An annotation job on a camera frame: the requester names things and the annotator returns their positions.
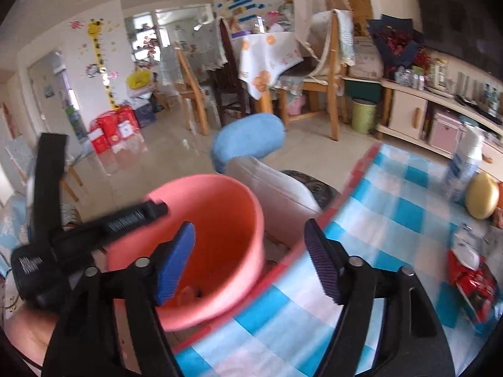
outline blue cushion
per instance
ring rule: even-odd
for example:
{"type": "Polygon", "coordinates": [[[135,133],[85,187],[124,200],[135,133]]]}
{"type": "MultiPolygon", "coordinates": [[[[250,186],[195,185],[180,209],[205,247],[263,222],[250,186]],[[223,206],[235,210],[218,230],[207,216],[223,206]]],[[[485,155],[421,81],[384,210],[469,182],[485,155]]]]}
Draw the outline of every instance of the blue cushion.
{"type": "Polygon", "coordinates": [[[234,157],[262,159],[283,146],[285,126],[270,113],[257,113],[223,127],[213,139],[211,161],[219,173],[234,157]]]}
{"type": "Polygon", "coordinates": [[[11,269],[12,250],[27,243],[26,197],[15,193],[0,212],[0,275],[11,269]]]}

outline doorway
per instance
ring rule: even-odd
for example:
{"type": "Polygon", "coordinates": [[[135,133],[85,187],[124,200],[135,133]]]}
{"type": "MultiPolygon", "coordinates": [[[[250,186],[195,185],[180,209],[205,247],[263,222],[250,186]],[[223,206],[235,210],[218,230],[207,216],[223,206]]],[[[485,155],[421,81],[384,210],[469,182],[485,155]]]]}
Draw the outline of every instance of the doorway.
{"type": "Polygon", "coordinates": [[[52,51],[28,68],[28,74],[47,131],[67,134],[67,153],[75,159],[90,146],[65,69],[61,51],[52,51]]]}

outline white bottle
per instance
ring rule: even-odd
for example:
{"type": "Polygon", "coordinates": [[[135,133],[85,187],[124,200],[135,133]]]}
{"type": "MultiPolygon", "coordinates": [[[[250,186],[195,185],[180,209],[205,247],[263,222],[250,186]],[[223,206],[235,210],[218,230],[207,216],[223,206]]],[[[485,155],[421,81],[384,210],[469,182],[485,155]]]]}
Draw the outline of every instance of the white bottle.
{"type": "Polygon", "coordinates": [[[441,194],[452,202],[462,199],[466,187],[482,161],[484,144],[482,132],[469,124],[465,124],[464,129],[466,133],[459,142],[454,157],[449,161],[441,187],[441,194]]]}

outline tv stand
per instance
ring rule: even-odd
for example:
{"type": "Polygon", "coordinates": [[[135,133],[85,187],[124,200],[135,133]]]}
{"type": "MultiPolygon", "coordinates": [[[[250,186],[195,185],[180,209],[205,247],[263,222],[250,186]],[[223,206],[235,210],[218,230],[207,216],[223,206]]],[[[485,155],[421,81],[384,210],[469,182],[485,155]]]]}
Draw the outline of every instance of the tv stand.
{"type": "MultiPolygon", "coordinates": [[[[454,99],[427,90],[421,91],[401,86],[388,80],[382,80],[381,85],[384,88],[384,100],[383,115],[380,123],[376,126],[376,137],[378,139],[382,139],[383,134],[388,134],[442,156],[452,158],[451,153],[430,146],[428,142],[421,139],[428,102],[436,103],[448,110],[463,114],[489,128],[498,136],[503,136],[502,126],[498,126],[472,108],[461,105],[454,99]]],[[[484,154],[484,161],[480,165],[480,170],[490,174],[498,181],[503,181],[503,149],[498,148],[493,143],[484,143],[482,153],[484,154]]]]}

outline blue checkered tablecloth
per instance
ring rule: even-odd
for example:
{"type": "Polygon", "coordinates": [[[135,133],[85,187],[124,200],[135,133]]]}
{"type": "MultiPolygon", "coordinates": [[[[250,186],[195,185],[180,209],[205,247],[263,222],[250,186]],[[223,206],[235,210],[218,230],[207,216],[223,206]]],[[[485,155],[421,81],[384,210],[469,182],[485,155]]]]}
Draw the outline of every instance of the blue checkered tablecloth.
{"type": "MultiPolygon", "coordinates": [[[[376,268],[414,266],[444,327],[458,375],[486,338],[475,333],[459,293],[447,283],[446,252],[458,225],[466,222],[483,232],[485,223],[439,196],[443,173],[443,166],[382,145],[324,231],[376,268]]],[[[383,299],[374,300],[358,373],[372,365],[383,307],[383,299]]],[[[185,376],[312,376],[341,309],[324,295],[304,252],[251,304],[176,359],[185,376]]]]}

